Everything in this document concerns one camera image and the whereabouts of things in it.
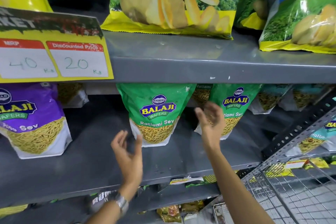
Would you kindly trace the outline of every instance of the person's left hand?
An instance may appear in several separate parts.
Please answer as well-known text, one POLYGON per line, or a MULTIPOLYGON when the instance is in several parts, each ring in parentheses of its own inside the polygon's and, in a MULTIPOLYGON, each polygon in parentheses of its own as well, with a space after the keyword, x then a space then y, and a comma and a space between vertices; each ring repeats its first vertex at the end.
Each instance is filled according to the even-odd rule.
POLYGON ((142 136, 137 136, 134 154, 130 154, 126 150, 126 137, 127 131, 121 130, 112 140, 111 147, 123 175, 123 184, 119 193, 127 201, 130 201, 142 181, 142 136))

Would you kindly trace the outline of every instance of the yellow price sign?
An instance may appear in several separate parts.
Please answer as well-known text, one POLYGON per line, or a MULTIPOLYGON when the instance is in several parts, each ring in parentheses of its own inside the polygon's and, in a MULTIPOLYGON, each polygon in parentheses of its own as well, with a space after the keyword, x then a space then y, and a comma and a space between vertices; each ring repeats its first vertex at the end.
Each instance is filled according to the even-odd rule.
POLYGON ((0 83, 113 79, 94 17, 0 7, 0 83))

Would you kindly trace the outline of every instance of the red label header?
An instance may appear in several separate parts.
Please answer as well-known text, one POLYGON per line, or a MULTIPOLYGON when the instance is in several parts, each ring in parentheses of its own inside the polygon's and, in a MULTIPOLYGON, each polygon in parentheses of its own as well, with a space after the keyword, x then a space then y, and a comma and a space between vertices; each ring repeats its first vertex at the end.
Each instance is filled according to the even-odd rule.
POLYGON ((101 44, 47 41, 47 45, 50 50, 70 50, 70 51, 90 51, 90 52, 104 51, 104 48, 101 44))
POLYGON ((5 48, 25 48, 25 49, 45 49, 40 41, 24 39, 4 39, 0 38, 0 47, 5 48))

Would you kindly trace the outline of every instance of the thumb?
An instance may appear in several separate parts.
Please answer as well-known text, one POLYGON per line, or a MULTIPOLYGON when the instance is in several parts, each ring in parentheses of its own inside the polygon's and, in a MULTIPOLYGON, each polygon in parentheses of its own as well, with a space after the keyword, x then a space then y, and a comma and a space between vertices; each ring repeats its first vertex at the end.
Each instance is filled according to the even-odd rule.
POLYGON ((134 155, 142 157, 142 135, 136 137, 134 155))
POLYGON ((195 113, 198 118, 199 124, 201 125, 201 128, 204 128, 205 126, 209 125, 208 119, 201 108, 196 107, 195 113))

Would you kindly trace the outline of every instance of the shopping cart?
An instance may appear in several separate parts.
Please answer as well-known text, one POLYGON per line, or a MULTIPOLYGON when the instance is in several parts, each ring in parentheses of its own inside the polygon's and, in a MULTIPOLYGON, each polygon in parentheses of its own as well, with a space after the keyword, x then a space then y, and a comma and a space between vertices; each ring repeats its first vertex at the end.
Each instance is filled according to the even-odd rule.
MULTIPOLYGON (((282 176, 281 165, 259 173, 245 186, 276 224, 336 224, 336 180, 310 162, 302 177, 282 176)), ((230 224, 225 203, 215 204, 217 224, 230 224)))

